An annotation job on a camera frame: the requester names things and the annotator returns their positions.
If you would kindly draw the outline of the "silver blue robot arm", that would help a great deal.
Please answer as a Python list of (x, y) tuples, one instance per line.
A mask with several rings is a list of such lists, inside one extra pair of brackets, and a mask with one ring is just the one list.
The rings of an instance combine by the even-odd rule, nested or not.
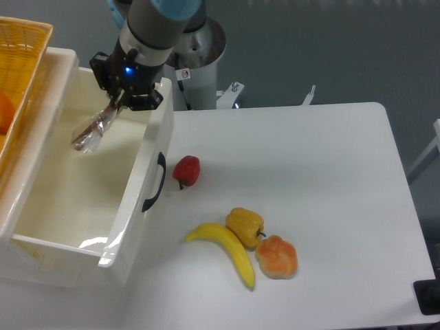
[(155, 79), (203, 1), (132, 1), (110, 55), (89, 61), (96, 81), (109, 97), (104, 113), (129, 108), (154, 110), (163, 100)]

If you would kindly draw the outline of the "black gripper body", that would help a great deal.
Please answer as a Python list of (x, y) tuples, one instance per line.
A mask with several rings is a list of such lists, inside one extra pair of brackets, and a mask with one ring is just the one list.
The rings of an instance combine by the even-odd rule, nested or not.
[(113, 52), (98, 52), (89, 61), (99, 87), (129, 92), (126, 107), (132, 111), (154, 110), (163, 101), (155, 89), (155, 78), (164, 64), (164, 43), (120, 36)]

